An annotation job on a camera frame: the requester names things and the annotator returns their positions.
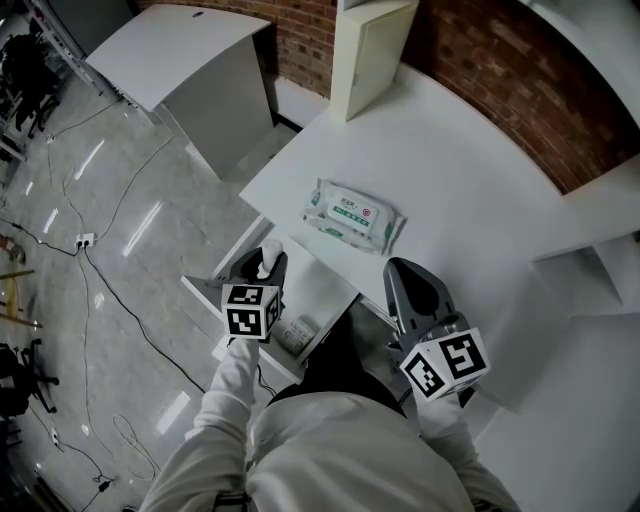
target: sleeve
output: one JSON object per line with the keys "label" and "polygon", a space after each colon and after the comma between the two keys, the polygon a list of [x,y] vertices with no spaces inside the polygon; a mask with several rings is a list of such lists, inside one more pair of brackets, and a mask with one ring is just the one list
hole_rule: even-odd
{"label": "sleeve", "polygon": [[427,402],[415,393],[418,422],[427,444],[455,470],[476,511],[519,512],[520,508],[493,474],[480,462],[458,397]]}
{"label": "sleeve", "polygon": [[194,428],[154,481],[140,512],[211,510],[220,493],[244,486],[246,428],[259,351],[236,339],[202,398]]}

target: white table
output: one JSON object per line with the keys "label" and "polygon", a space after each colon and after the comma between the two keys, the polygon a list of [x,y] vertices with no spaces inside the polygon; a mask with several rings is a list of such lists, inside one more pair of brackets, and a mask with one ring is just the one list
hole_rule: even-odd
{"label": "white table", "polygon": [[561,197],[466,103],[416,72],[399,76],[404,85],[346,124],[321,114],[241,197],[385,310],[386,258],[310,228],[300,212],[319,177],[396,206],[407,222],[393,255],[445,282],[487,345],[483,387],[516,405],[568,321],[530,265],[530,242]]}
{"label": "white table", "polygon": [[87,62],[223,176],[273,128],[251,38],[267,25],[214,9],[153,5]]}

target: wet wipes package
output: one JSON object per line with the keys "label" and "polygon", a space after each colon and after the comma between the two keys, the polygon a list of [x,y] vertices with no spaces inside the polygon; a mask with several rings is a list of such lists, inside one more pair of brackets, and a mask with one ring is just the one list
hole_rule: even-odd
{"label": "wet wipes package", "polygon": [[302,212],[314,228],[361,251],[387,255],[404,218],[388,204],[371,196],[318,180]]}

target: white sweater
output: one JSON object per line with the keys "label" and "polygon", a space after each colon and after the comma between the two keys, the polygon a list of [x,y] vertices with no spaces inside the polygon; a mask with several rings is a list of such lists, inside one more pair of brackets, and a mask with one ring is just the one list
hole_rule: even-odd
{"label": "white sweater", "polygon": [[253,426],[246,470],[258,359],[255,341],[232,343],[141,512],[210,512],[219,495],[242,492],[260,512],[518,510],[478,463],[456,399],[418,404],[422,439],[398,413],[361,396],[281,400]]}

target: small box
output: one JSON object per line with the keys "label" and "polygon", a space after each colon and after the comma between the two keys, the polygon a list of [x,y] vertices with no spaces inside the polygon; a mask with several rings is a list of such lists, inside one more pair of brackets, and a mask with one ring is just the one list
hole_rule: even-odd
{"label": "small box", "polygon": [[266,339],[280,313],[280,288],[277,286],[222,286],[222,315],[229,336]]}
{"label": "small box", "polygon": [[480,331],[471,329],[418,343],[400,369],[414,392],[421,392],[430,402],[469,387],[491,366]]}

